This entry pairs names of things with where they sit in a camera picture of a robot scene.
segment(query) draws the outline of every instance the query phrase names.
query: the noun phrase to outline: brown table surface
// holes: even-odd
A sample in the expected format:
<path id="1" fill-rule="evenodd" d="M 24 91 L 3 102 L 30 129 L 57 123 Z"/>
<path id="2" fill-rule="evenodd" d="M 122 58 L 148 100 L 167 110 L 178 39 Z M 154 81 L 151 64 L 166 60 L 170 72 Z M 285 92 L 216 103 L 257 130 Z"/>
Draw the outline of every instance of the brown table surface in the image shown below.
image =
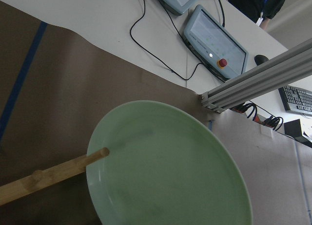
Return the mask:
<path id="1" fill-rule="evenodd" d="M 40 21 L 0 2 L 2 111 Z M 175 85 L 48 25 L 1 142 L 0 185 L 84 155 L 99 120 L 134 100 L 173 105 L 206 123 L 214 115 Z M 0 207 L 0 224 L 101 224 L 80 174 Z"/>

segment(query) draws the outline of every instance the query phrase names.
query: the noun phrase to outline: white table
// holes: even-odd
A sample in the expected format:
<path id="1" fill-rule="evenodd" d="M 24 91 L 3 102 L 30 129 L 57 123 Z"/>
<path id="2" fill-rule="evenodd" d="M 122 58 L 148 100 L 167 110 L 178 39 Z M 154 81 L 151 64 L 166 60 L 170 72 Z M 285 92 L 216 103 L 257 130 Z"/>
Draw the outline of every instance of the white table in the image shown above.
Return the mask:
<path id="1" fill-rule="evenodd" d="M 220 81 L 202 65 L 191 80 L 183 81 L 131 40 L 129 29 L 142 15 L 142 0 L 1 1 L 49 24 L 77 32 L 95 46 L 177 85 L 187 87 L 197 94 L 220 85 Z M 227 1 L 221 1 L 225 12 L 225 28 L 249 52 L 247 70 L 255 67 L 255 55 L 273 58 L 287 50 Z M 217 0 L 199 0 L 198 3 L 202 4 L 217 20 L 222 21 Z M 173 16 L 180 32 L 191 13 L 190 11 L 180 17 Z M 198 60 L 179 39 L 167 14 L 156 0 L 146 0 L 146 15 L 134 28 L 133 34 L 143 46 L 165 61 L 181 76 L 189 77 L 198 63 Z M 285 121 L 303 118 L 284 111 L 278 91 L 273 91 L 253 101 L 276 116 L 283 116 Z M 259 113 L 268 117 L 268 114 L 262 110 L 259 110 Z"/>

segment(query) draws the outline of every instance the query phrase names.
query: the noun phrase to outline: person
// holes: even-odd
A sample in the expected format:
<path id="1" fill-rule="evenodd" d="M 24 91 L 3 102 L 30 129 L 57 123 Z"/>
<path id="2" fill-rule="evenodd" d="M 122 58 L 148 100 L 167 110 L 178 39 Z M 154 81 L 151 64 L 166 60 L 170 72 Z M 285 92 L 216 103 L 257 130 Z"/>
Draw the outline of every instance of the person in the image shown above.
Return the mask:
<path id="1" fill-rule="evenodd" d="M 285 0 L 227 0 L 249 19 L 266 30 Z"/>

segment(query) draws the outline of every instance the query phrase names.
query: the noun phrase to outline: wooden stick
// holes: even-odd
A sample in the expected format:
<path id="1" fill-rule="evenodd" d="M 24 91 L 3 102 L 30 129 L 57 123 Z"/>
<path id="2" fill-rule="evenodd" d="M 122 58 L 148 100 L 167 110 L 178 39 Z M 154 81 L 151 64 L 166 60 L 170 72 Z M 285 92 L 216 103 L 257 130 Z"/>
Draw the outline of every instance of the wooden stick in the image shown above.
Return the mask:
<path id="1" fill-rule="evenodd" d="M 29 176 L 3 185 L 0 187 L 0 206 L 83 173 L 88 164 L 108 155 L 109 150 L 104 147 L 89 156 L 83 155 L 46 170 L 36 170 Z"/>

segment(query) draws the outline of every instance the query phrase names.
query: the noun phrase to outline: red button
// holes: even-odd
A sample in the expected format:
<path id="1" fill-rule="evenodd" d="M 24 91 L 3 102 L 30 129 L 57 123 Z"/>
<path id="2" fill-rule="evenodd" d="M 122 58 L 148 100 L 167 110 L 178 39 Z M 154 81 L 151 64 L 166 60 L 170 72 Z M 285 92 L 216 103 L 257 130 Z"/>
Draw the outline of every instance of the red button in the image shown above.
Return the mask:
<path id="1" fill-rule="evenodd" d="M 228 65 L 228 63 L 225 59 L 222 58 L 218 61 L 218 65 L 220 66 L 220 68 L 224 68 L 226 67 L 226 65 Z"/>

